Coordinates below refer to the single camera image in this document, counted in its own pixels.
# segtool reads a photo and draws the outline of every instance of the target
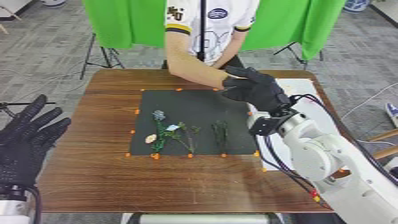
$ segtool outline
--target green object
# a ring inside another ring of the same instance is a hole
[[[133,44],[163,47],[165,0],[83,0],[98,41],[106,48]],[[243,50],[302,44],[302,58],[316,56],[330,35],[345,0],[261,0]]]
[[[162,121],[156,120],[154,122],[156,122],[156,136],[158,136],[158,138],[156,138],[156,141],[153,143],[151,148],[153,148],[153,152],[160,153],[160,151],[165,147],[165,137],[167,137],[165,133],[167,132],[165,132],[165,126],[162,124]]]
[[[215,142],[220,148],[220,152],[227,153],[227,122],[217,121],[211,124],[213,134],[215,134]]]
[[[179,126],[178,130],[183,131],[185,137],[188,139],[188,144],[183,142],[181,135],[178,134],[178,130],[165,132],[165,136],[170,137],[172,140],[176,140],[181,143],[181,145],[186,148],[186,150],[190,151],[190,153],[194,153],[197,146],[194,144],[194,138],[192,138],[192,135],[190,135],[190,131],[192,131],[192,134],[197,135],[199,131],[201,131],[201,128],[192,126],[190,129],[188,129],[183,122],[178,123],[178,126]]]

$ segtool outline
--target green backdrop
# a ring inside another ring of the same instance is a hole
[[[103,47],[163,47],[165,0],[83,0]],[[302,44],[302,58],[316,56],[330,35],[345,0],[261,0],[243,50]]]

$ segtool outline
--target black teleoperation glove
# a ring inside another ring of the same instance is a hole
[[[57,107],[34,119],[46,105],[41,95],[0,131],[0,185],[34,187],[46,152],[60,138],[71,119],[64,118],[48,127],[48,123],[62,114]]]
[[[266,111],[274,115],[291,105],[275,78],[259,73],[254,68],[227,66],[226,72],[238,77],[227,77],[224,80],[222,96],[231,100],[245,101],[259,111]]]

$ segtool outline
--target wall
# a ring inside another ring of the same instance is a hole
[[[0,5],[16,13],[30,1],[32,0],[0,0]],[[9,17],[9,12],[3,9],[0,9],[0,17]]]
[[[380,9],[389,18],[398,22],[398,0],[387,0],[385,2],[375,2],[375,7]]]

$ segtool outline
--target wooden table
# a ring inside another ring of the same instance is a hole
[[[305,71],[263,71],[314,81]],[[39,181],[44,212],[258,213],[325,209],[259,158],[124,157],[142,89],[208,89],[162,70],[101,70],[89,84],[73,125]]]

